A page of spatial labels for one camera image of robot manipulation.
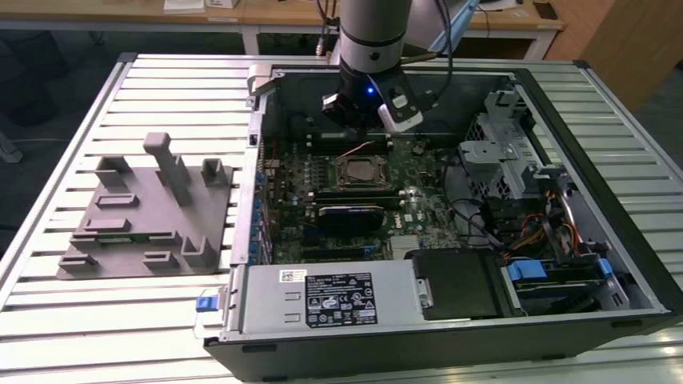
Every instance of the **metal slotted surface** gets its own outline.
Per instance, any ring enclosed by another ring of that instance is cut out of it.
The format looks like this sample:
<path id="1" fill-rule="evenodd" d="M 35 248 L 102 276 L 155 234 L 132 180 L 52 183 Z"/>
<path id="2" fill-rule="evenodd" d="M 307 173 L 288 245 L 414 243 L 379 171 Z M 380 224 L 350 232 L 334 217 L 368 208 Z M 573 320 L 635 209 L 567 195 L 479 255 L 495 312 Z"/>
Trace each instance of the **metal slotted surface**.
<path id="1" fill-rule="evenodd" d="M 204 352 L 194 332 L 195 298 L 227 283 L 226 263 L 222 274 L 212 276 L 98 281 L 58 281 L 54 276 L 99 182 L 92 171 L 102 155 L 123 154 L 132 166 L 154 165 L 143 154 L 142 140 L 147 132 L 164 131 L 174 138 L 171 150 L 183 155 L 187 165 L 199 165 L 210 155 L 240 168 L 250 122 L 247 70 L 256 62 L 323 64 L 298 57 L 140 55 L 132 64 L 118 65 L 111 89 L 106 87 L 79 131 L 83 144 L 74 144 L 74 160 L 63 160 L 66 171 L 54 175 L 55 185 L 46 188 L 43 203 L 19 232 L 19 238 L 27 234 L 27 241 L 14 243 L 3 260 L 0 383 L 238 381 Z M 530 69 L 653 248 L 683 281 L 681 171 L 591 72 L 569 62 L 462 60 L 457 66 Z M 558 158 L 547 138 L 539 139 L 550 157 Z M 238 171 L 234 197 L 242 177 Z M 231 252 L 236 198 L 232 205 L 223 259 Z M 208 332 L 216 332 L 220 315 L 210 314 L 203 323 Z M 673 358 L 682 355 L 683 328 L 678 326 L 553 362 L 316 382 L 681 382 L 683 364 Z"/>

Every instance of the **power supply label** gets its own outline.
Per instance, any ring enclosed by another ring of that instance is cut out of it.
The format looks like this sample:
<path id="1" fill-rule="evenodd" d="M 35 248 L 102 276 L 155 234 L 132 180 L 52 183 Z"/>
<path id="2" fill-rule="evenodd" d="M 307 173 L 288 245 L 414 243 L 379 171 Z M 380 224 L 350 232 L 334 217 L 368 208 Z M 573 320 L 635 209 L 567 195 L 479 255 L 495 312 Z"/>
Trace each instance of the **power supply label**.
<path id="1" fill-rule="evenodd" d="M 376 324 L 372 274 L 307 276 L 307 325 L 311 328 Z"/>

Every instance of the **blue latch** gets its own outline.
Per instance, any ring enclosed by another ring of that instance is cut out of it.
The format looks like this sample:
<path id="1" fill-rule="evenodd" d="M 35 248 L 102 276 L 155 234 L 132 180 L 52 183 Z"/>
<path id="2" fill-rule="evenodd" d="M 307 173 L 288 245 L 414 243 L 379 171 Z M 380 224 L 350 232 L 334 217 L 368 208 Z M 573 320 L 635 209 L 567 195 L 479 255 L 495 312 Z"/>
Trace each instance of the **blue latch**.
<path id="1" fill-rule="evenodd" d="M 601 265 L 601 270 L 606 277 L 615 273 L 614 269 L 611 268 L 611 264 L 606 258 L 598 260 L 598 264 Z"/>
<path id="2" fill-rule="evenodd" d="M 196 312 L 218 312 L 218 294 L 196 298 Z"/>
<path id="3" fill-rule="evenodd" d="M 526 278 L 546 278 L 543 264 L 538 260 L 522 260 L 509 265 L 510 280 L 514 282 Z"/>

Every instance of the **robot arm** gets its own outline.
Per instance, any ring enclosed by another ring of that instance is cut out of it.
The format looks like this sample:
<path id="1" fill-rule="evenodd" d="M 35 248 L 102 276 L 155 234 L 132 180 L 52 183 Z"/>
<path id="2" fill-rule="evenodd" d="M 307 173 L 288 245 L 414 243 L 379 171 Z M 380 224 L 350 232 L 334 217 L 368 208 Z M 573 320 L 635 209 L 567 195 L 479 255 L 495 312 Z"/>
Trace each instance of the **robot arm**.
<path id="1" fill-rule="evenodd" d="M 419 98 L 402 69 L 403 42 L 407 37 L 411 7 L 422 22 L 408 31 L 443 46 L 447 31 L 441 28 L 430 37 L 438 14 L 433 0 L 344 0 L 340 15 L 340 84 L 336 94 L 323 98 L 323 112 L 344 127 L 366 130 L 384 126 L 390 133 L 404 132 L 423 121 L 423 112 L 434 100 Z M 458 0 L 457 18 L 451 21 L 451 40 L 461 40 L 478 0 Z"/>

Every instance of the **gray plastic stand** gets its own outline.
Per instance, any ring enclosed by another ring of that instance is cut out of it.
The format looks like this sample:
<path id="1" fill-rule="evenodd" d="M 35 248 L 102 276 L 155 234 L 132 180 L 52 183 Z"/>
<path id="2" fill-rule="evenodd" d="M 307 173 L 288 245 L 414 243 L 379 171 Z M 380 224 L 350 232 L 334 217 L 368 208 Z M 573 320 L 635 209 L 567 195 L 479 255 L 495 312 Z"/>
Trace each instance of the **gray plastic stand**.
<path id="1" fill-rule="evenodd" d="M 60 260 L 59 279 L 176 276 L 216 272 L 232 168 L 208 158 L 186 167 L 171 137 L 150 133 L 159 168 L 103 157 L 100 185 Z"/>

